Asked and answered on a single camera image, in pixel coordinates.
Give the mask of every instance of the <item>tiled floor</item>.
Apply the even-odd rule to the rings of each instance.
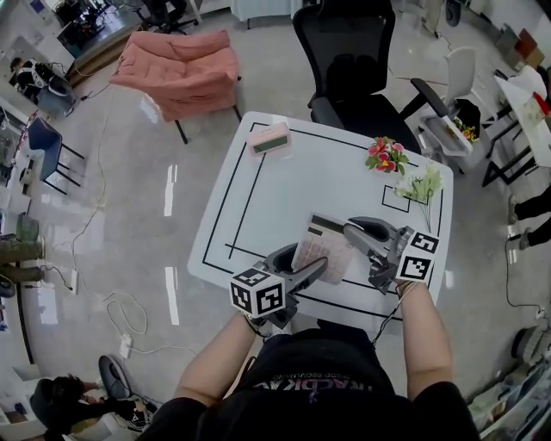
[[[242,69],[238,86],[242,112],[256,110],[309,120],[306,104],[314,90],[313,76],[288,18],[257,19],[249,31],[229,12],[204,19],[191,31],[226,28],[231,35]],[[492,72],[496,68],[511,71],[490,41],[465,22],[457,28],[443,24],[443,34],[451,48],[476,48],[475,89],[495,107],[498,86]],[[400,78],[421,77],[446,84],[443,57],[448,52],[448,42],[433,40],[416,16],[398,14],[384,94],[401,109],[416,92],[407,79]],[[112,70],[110,66],[97,73],[79,93],[99,91]],[[432,85],[439,94],[445,93],[445,85]],[[416,127],[415,116],[408,122]],[[126,362],[138,391],[166,400],[192,359],[192,351],[199,351],[233,313],[226,292],[191,276],[186,265],[238,121],[230,109],[185,120],[190,140],[185,146],[176,126],[161,121],[146,96],[110,86],[81,103],[56,126],[64,142],[87,157],[84,162],[68,157],[76,170],[73,176],[83,186],[69,184],[69,195],[62,196],[35,184],[30,214],[40,221],[46,236],[48,261],[59,265],[66,275],[73,266],[71,241],[91,215],[96,215],[75,241],[81,274],[78,295],[70,294],[54,273],[48,274],[54,289],[44,286],[24,293],[36,362],[48,375],[71,372],[84,379],[97,378],[97,359],[102,354],[117,354],[120,345],[103,300],[113,291],[131,293],[148,316],[148,332],[134,334],[135,347],[143,351],[161,345],[189,348],[133,354]],[[524,147],[522,136],[517,146]],[[453,345],[455,379],[464,394],[482,387],[509,361],[511,339],[519,328],[534,322],[535,312],[511,308],[505,301],[509,190],[499,182],[480,187],[485,164],[455,179],[446,286],[438,302]],[[511,188],[523,199],[543,190],[546,182],[548,173],[539,170]],[[524,222],[522,227],[539,221]],[[517,263],[511,267],[511,298],[548,303],[549,247],[546,244],[516,254]],[[178,326],[170,319],[173,291]],[[130,323],[141,330],[144,318],[140,310],[129,297],[118,298]],[[124,326],[117,305],[111,308],[115,321]],[[310,320],[300,318],[299,322],[304,326]],[[396,389],[404,393],[401,338],[384,335],[377,351]]]

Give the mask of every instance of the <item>black pants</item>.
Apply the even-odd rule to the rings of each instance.
[[[551,186],[537,197],[526,202],[518,203],[515,214],[519,220],[537,217],[544,213],[551,213]],[[530,246],[544,244],[551,240],[551,219],[548,219],[541,227],[528,234]]]

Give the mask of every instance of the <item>black hair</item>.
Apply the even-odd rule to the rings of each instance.
[[[22,62],[22,59],[20,59],[19,57],[15,57],[14,59],[11,60],[11,63],[9,63],[9,69],[13,72],[21,62]]]
[[[74,403],[80,400],[83,392],[83,382],[75,376],[58,376],[53,380],[52,401],[55,403]]]

